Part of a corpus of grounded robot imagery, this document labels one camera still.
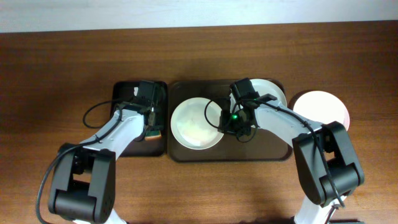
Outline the green and orange sponge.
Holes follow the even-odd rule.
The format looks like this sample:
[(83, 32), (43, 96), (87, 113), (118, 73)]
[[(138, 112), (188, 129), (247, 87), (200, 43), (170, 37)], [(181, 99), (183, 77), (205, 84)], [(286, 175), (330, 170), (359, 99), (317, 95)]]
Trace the green and orange sponge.
[(162, 138), (160, 130), (147, 130), (144, 136), (145, 141), (154, 141)]

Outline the cream plate with red stain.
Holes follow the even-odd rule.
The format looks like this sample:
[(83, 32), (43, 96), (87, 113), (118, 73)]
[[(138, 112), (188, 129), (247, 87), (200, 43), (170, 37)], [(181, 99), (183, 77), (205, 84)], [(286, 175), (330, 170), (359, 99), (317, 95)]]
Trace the cream plate with red stain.
[(180, 103), (172, 113), (170, 125), (174, 138), (192, 150), (204, 150), (218, 144), (224, 134), (218, 131), (221, 107), (210, 99), (195, 97)]

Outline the pale grey stained plate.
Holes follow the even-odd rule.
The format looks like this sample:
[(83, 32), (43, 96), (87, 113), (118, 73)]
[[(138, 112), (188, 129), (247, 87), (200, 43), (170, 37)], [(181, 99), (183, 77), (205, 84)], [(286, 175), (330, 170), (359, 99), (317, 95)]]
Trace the pale grey stained plate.
[(250, 79), (252, 86), (260, 96), (271, 94), (275, 96), (284, 106), (287, 106), (287, 100), (284, 92), (275, 83), (265, 79)]

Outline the white plate with red stain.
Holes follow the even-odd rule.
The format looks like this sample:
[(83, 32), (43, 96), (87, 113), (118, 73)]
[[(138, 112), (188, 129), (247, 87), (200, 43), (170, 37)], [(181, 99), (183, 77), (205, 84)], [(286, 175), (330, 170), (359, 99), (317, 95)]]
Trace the white plate with red stain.
[(345, 104), (335, 95), (320, 90), (297, 93), (289, 108), (305, 118), (324, 124), (337, 121), (349, 130), (350, 116)]

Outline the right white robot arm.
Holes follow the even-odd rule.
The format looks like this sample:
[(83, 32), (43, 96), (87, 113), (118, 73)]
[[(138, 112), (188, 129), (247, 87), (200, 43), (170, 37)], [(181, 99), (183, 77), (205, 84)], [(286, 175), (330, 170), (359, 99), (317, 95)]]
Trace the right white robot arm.
[(292, 147), (305, 194), (289, 223), (329, 223), (345, 198), (364, 184), (364, 171), (345, 127), (304, 118), (279, 100), (239, 100), (222, 110), (219, 130), (236, 137), (264, 129)]

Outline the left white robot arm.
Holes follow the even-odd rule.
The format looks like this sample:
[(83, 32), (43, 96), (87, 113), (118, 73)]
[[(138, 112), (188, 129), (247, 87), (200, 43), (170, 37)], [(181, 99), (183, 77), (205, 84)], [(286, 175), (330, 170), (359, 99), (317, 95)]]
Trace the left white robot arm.
[(124, 223), (114, 209), (116, 161), (134, 141), (164, 129), (167, 97), (116, 102), (109, 121), (79, 144), (65, 143), (44, 177), (53, 174), (48, 210), (73, 223)]

